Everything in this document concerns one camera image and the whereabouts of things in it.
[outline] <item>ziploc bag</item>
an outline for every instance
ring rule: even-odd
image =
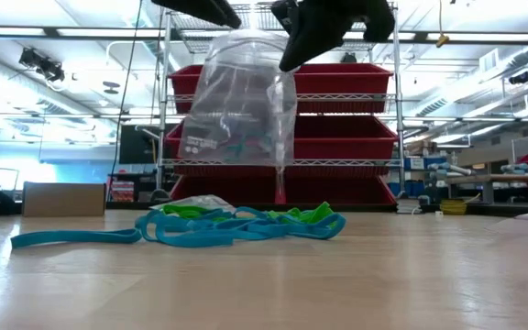
[[[293,73],[279,69],[286,42],[255,29],[214,39],[184,120],[179,157],[292,163],[297,95]]]

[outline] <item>shelving unit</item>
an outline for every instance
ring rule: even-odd
[[[257,22],[259,29],[278,32],[286,34],[282,26],[278,23],[274,15],[270,12],[271,3],[260,3],[255,5],[232,5],[237,12],[238,16],[242,19],[244,24],[247,22]],[[391,8],[397,20],[398,7],[396,4],[391,4]],[[229,28],[219,27],[200,19],[193,18],[191,16],[170,12],[167,13],[166,29],[168,31],[173,28],[176,33],[179,34],[183,43],[187,47],[191,54],[205,53],[209,49],[209,45],[213,38],[221,35],[224,31],[228,31]],[[364,25],[362,23],[356,23],[351,31],[358,33],[361,37],[361,32],[364,31]],[[399,141],[399,155],[398,159],[297,159],[293,162],[291,167],[364,167],[364,168],[375,168],[376,170],[382,168],[388,172],[389,169],[398,168],[401,178],[401,182],[404,182],[404,158],[403,158],[403,124],[402,124],[402,91],[401,91],[401,76],[400,76],[400,41],[398,33],[398,22],[395,25],[393,32],[393,45],[394,45],[394,78],[396,84],[396,93],[300,93],[297,95],[300,102],[381,102],[389,106],[395,104],[396,107],[396,120],[397,120],[397,132]],[[169,42],[170,33],[165,37],[166,49],[163,52],[163,56],[168,59],[169,55]],[[342,47],[332,49],[332,51],[368,51],[370,52],[375,44],[369,44],[361,38],[348,38]],[[164,117],[166,113],[167,103],[191,103],[193,101],[192,94],[184,95],[167,95],[166,94],[166,81],[168,74],[164,72],[162,81],[164,82],[163,101],[160,107],[160,125],[163,127]],[[160,134],[159,149],[163,149],[165,132]],[[189,159],[166,159],[164,157],[159,158],[159,168],[162,166],[238,166],[241,164],[224,164],[216,161],[196,161]]]

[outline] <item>table surface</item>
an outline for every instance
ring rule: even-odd
[[[501,218],[345,214],[330,241],[11,251],[19,233],[142,213],[0,217],[0,329],[528,329],[528,236],[485,229]]]
[[[478,182],[528,182],[528,175],[520,174],[485,174],[458,176],[445,179],[447,183],[478,183]]]

